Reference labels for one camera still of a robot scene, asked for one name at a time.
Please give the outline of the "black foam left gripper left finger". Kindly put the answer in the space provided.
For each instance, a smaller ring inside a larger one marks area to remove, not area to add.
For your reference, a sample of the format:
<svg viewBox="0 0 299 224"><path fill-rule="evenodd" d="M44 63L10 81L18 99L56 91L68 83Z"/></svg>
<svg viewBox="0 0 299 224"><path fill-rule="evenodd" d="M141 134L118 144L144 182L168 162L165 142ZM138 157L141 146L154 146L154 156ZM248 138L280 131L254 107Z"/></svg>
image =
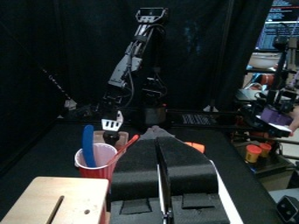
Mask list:
<svg viewBox="0 0 299 224"><path fill-rule="evenodd" d="M109 224L165 224L153 139L137 140L117 160L109 199Z"/></svg>

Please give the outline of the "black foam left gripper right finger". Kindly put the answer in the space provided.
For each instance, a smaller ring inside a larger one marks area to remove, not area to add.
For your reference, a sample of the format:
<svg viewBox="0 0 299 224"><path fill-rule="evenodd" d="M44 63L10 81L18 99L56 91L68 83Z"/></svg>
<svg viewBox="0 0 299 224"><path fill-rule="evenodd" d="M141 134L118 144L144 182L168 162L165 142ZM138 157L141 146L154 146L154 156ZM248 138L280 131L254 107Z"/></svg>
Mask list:
<svg viewBox="0 0 299 224"><path fill-rule="evenodd" d="M164 224L244 224L213 162L173 137L157 137Z"/></svg>

